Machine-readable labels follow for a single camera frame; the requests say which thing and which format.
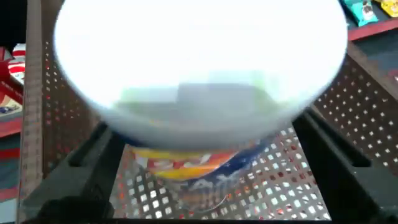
packaged snack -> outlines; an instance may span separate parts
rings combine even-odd
[[[379,21],[373,12],[370,0],[344,0],[344,4],[354,14],[359,27]]]
[[[25,58],[26,56],[26,44],[17,44],[12,50],[12,56],[14,58]]]
[[[0,119],[22,111],[22,105],[0,92]]]
[[[131,150],[135,162],[175,194],[185,208],[203,212],[226,198],[269,142],[269,138],[252,141],[220,153],[175,153],[133,146]]]
[[[12,79],[20,85],[24,85],[25,80],[25,58],[17,57],[8,63],[8,70]]]
[[[382,0],[381,8],[391,17],[398,17],[398,0]]]

blurry object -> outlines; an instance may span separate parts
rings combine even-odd
[[[131,147],[134,160],[181,199],[190,211],[207,211],[217,207],[252,161],[273,138],[252,141],[221,153],[165,152]]]
[[[0,138],[22,129],[22,105],[0,91]]]
[[[353,13],[359,27],[379,21],[373,12],[370,0],[343,0],[343,2]]]
[[[17,44],[12,50],[12,56],[14,58],[23,58],[26,57],[26,44]]]
[[[0,92],[21,105],[23,89],[19,82],[11,78],[9,63],[12,61],[11,54],[4,47],[0,47]]]
[[[25,79],[25,58],[18,57],[9,61],[8,69],[11,78],[20,85],[24,85]]]
[[[398,70],[392,70],[392,71],[390,71],[389,73],[388,73],[388,76],[390,77],[390,78],[392,78],[393,80],[395,80],[397,83],[396,84],[398,84]]]
[[[344,58],[346,20],[335,0],[157,3],[66,0],[53,45],[65,80],[111,128],[160,151],[216,153],[266,137],[326,89]],[[316,30],[314,17],[323,24]],[[292,21],[300,24],[293,39],[281,25]],[[99,44],[120,36],[128,44],[111,51],[128,69],[87,66],[108,54]],[[76,57],[82,49],[91,49],[86,60]]]
[[[24,85],[26,44],[17,44],[12,50],[15,58],[8,63],[8,69],[12,79],[20,85]]]
[[[0,47],[0,62],[12,58],[12,55],[5,47]]]
[[[0,138],[0,203],[17,197],[21,135]]]
[[[357,27],[348,31],[348,40],[354,41],[398,28],[398,18]]]
[[[381,8],[391,17],[398,17],[398,0],[383,0]]]

